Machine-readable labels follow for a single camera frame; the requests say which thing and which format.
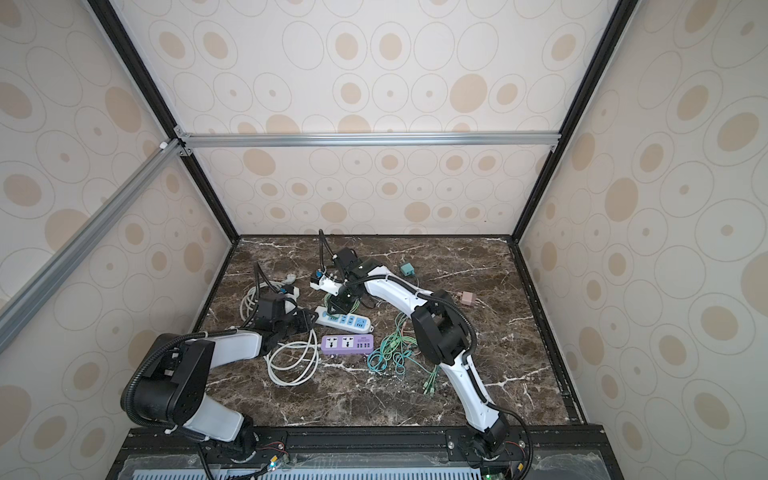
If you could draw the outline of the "white blue power strip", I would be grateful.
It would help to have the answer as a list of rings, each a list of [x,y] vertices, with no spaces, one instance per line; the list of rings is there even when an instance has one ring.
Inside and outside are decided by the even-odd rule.
[[[316,323],[321,326],[352,334],[369,334],[374,330],[371,320],[365,316],[352,313],[331,315],[323,306],[318,306],[315,312],[318,314]]]

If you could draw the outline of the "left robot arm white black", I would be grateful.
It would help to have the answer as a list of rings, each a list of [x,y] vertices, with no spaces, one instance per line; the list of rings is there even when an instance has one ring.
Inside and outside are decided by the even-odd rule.
[[[255,306],[239,328],[159,335],[125,386],[120,406],[144,427],[234,443],[251,432],[246,416],[210,398],[211,370],[265,357],[280,343],[313,330],[318,314],[254,265]]]

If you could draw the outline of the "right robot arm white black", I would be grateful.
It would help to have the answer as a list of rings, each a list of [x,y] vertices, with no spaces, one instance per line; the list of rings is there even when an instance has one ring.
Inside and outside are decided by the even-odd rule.
[[[445,290],[422,289],[383,263],[358,256],[351,248],[334,251],[322,230],[318,241],[320,268],[311,286],[327,294],[329,313],[348,314],[356,301],[368,295],[385,301],[410,319],[418,349],[446,374],[461,402],[467,424],[474,431],[471,449],[482,462],[500,456],[514,443],[508,438],[509,420],[514,419],[522,429],[517,443],[522,459],[506,477],[526,478],[534,453],[530,429],[518,413],[491,400],[473,360],[477,332],[452,295]]]

